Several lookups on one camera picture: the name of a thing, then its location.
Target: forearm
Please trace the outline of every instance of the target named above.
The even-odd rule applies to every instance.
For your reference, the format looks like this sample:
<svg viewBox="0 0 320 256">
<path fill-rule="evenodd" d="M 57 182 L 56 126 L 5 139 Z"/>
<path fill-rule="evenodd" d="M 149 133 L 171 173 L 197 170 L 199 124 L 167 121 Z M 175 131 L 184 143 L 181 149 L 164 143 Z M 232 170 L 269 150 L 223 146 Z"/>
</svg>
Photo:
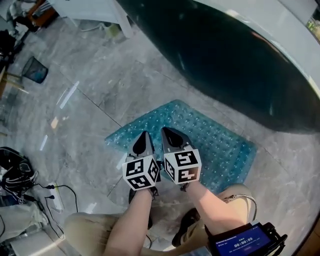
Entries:
<svg viewBox="0 0 320 256">
<path fill-rule="evenodd" d="M 114 225 L 104 255 L 140 255 L 148 231 L 151 202 L 148 189 L 136 192 L 128 209 Z"/>
<path fill-rule="evenodd" d="M 212 235 L 233 230 L 245 224 L 231 206 L 216 197 L 199 181 L 191 182 L 185 191 Z"/>
</svg>

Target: blue textured mat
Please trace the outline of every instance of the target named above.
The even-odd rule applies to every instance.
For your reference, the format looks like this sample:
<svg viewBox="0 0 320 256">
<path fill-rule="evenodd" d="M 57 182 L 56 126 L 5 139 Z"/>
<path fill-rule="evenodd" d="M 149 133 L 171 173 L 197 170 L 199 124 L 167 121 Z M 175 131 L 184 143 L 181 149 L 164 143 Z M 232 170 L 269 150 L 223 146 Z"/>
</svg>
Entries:
<svg viewBox="0 0 320 256">
<path fill-rule="evenodd" d="M 255 145 L 180 100 L 160 106 L 121 127 L 105 142 L 125 152 L 141 132 L 148 131 L 160 160 L 163 157 L 160 130 L 164 126 L 189 136 L 202 161 L 200 181 L 212 192 L 220 193 L 232 183 L 244 182 L 256 155 Z M 161 175 L 170 179 L 164 170 Z"/>
</svg>

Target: black bag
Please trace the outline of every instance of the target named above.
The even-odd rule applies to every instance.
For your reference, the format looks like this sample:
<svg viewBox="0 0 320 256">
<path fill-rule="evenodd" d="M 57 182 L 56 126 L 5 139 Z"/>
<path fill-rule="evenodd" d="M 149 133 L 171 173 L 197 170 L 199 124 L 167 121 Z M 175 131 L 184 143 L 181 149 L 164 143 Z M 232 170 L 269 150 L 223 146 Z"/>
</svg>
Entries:
<svg viewBox="0 0 320 256">
<path fill-rule="evenodd" d="M 0 147 L 0 166 L 7 170 L 1 180 L 1 186 L 17 201 L 30 189 L 37 177 L 27 157 L 10 147 Z"/>
</svg>

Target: black shoe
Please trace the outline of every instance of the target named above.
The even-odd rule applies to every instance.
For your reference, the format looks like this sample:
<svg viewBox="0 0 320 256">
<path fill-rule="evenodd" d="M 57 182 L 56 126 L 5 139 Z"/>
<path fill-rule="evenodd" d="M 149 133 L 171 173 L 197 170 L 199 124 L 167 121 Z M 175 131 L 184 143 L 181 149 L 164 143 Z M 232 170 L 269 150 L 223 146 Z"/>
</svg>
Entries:
<svg viewBox="0 0 320 256">
<path fill-rule="evenodd" d="M 154 187 L 151 187 L 150 190 L 151 190 L 151 192 L 153 193 L 153 196 L 152 196 L 153 199 L 155 198 L 155 196 L 158 196 L 158 190 L 156 189 L 155 186 L 154 186 Z M 130 188 L 130 192 L 129 192 L 129 204 L 131 203 L 131 201 L 132 201 L 132 199 L 134 198 L 135 194 L 136 194 L 136 191 L 134 191 L 132 188 Z M 151 229 L 152 225 L 153 225 L 153 222 L 152 222 L 152 219 L 151 219 L 151 217 L 150 217 L 150 215 L 149 215 L 148 230 Z"/>
<path fill-rule="evenodd" d="M 178 247 L 181 245 L 181 237 L 188 231 L 188 228 L 200 220 L 200 215 L 196 208 L 189 210 L 182 218 L 178 233 L 172 239 L 172 245 Z"/>
</svg>

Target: digital display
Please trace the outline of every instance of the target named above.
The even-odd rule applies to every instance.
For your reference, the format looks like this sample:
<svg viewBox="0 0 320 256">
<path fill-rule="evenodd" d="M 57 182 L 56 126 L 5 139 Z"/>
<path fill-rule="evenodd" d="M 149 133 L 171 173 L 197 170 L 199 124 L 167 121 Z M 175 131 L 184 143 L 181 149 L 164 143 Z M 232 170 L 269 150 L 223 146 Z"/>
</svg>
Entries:
<svg viewBox="0 0 320 256">
<path fill-rule="evenodd" d="M 265 246 L 271 240 L 259 226 L 218 241 L 215 246 L 222 256 L 246 256 Z"/>
</svg>

